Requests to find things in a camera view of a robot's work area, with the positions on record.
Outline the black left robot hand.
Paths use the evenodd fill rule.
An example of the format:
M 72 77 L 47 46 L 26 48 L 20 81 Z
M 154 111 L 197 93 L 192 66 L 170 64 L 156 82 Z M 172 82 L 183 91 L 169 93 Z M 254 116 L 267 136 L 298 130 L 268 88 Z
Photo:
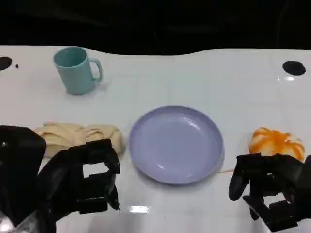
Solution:
M 120 163 L 110 139 L 61 150 L 38 175 L 40 205 L 55 220 L 72 212 L 119 210 L 116 175 Z

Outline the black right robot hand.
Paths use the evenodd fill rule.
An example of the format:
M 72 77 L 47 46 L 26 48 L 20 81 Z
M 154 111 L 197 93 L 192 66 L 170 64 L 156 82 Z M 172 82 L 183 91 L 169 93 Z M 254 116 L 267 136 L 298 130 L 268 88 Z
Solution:
M 311 158 L 289 155 L 237 156 L 229 198 L 248 204 L 253 220 L 261 218 L 272 232 L 298 226 L 311 217 Z

